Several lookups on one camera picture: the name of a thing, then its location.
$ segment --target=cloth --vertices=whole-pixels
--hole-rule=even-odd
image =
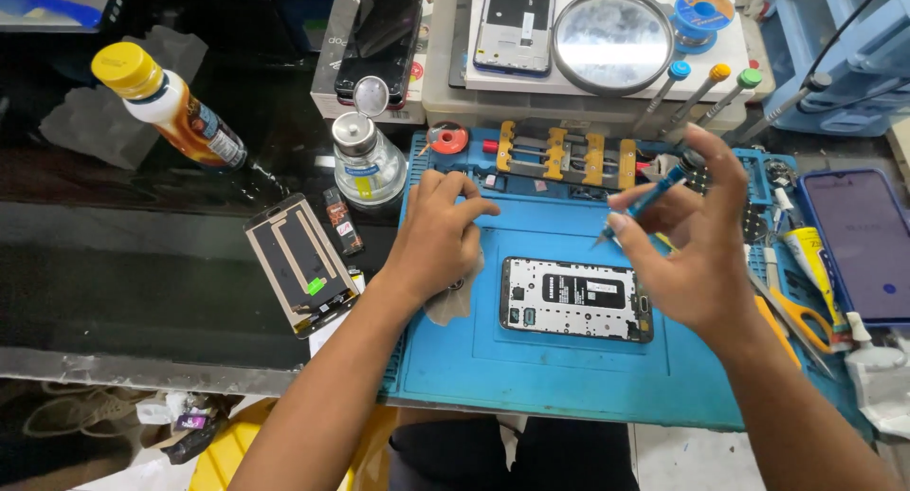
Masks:
[[[639,490],[625,424],[529,417],[510,471],[494,416],[399,427],[389,452],[389,491]]]

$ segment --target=yellow glue tube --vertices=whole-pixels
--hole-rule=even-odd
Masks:
[[[783,235],[783,242],[787,245],[800,269],[809,277],[812,284],[822,293],[831,320],[834,322],[834,336],[830,340],[831,350],[834,352],[849,351],[853,348],[853,339],[850,334],[850,324],[844,319],[840,308],[835,302],[835,292],[828,278],[828,268],[825,263],[827,255],[825,244],[818,229],[812,227],[797,228]]]

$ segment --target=floor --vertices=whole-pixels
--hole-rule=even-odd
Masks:
[[[240,405],[256,400],[248,397]],[[521,431],[527,416],[500,415],[500,421]],[[515,437],[503,428],[502,438],[511,464]],[[663,491],[682,483],[691,491],[764,491],[745,434],[630,424],[629,439],[632,470],[642,491]],[[195,460],[172,466],[160,451],[142,450],[130,468],[73,491],[187,491],[195,466]]]

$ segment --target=plastic bottle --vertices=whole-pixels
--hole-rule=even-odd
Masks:
[[[92,73],[120,95],[136,119],[155,125],[201,168],[228,173],[246,161],[240,137],[189,93],[180,76],[158,66],[141,46],[120,42],[102,48],[92,60]]]

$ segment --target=blue silicone repair mat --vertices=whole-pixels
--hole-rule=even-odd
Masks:
[[[427,168],[465,171],[482,182],[495,171],[495,156],[482,152],[484,139],[498,139],[492,129],[471,129],[471,143],[456,155],[427,151],[415,135],[410,155],[410,181],[417,183]],[[747,168],[763,169],[765,154],[743,150]],[[780,157],[793,165],[789,157]],[[764,172],[750,173],[750,193],[761,201],[771,197]],[[654,311],[654,340],[649,344],[561,334],[512,331],[500,326],[498,315],[502,261],[510,256],[578,264],[630,266],[620,249],[605,243],[592,249],[609,209],[602,201],[569,198],[567,186],[548,184],[536,191],[531,180],[502,178],[495,190],[482,194],[501,208],[498,217],[477,219],[482,229],[485,265],[472,287],[472,313],[446,327],[420,311],[407,333],[400,379],[389,395],[445,404],[518,411],[530,415],[564,415],[666,426],[742,430],[743,418],[726,375],[708,347],[689,329]],[[783,293],[824,308],[810,289],[788,273],[797,269],[780,246]],[[752,250],[751,264],[764,275],[761,248]],[[802,296],[794,294],[790,285]],[[838,381],[810,369],[801,349],[803,370],[855,426],[868,427],[856,410],[853,387],[843,363],[831,361]]]

